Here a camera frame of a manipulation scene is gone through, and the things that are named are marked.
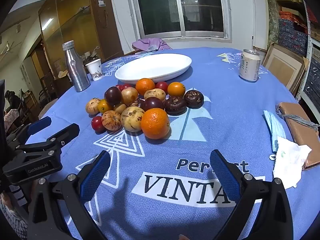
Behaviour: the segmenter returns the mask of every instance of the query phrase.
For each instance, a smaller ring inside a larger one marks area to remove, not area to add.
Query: light switch
[[[106,6],[106,4],[104,3],[104,0],[98,0],[98,5],[99,7]]]

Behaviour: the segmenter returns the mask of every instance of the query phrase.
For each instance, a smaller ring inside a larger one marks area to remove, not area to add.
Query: wooden picture frame
[[[305,72],[303,57],[276,43],[271,43],[262,65],[293,95],[297,92],[297,86]]]

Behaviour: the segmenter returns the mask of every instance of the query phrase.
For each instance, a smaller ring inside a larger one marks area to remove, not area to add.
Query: white can
[[[244,49],[241,54],[239,77],[249,82],[256,82],[258,80],[259,68],[259,53]]]

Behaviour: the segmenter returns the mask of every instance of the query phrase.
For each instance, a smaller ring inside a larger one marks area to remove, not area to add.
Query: fluorescent light
[[[44,30],[46,27],[48,27],[48,25],[50,24],[50,22],[53,20],[53,18],[50,18],[43,26],[42,26],[42,30]]]

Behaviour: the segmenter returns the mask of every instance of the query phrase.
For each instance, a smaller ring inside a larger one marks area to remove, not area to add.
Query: white paper cup
[[[103,78],[103,71],[101,66],[101,59],[96,59],[85,65],[89,70],[89,73],[93,79],[93,81],[97,81]]]

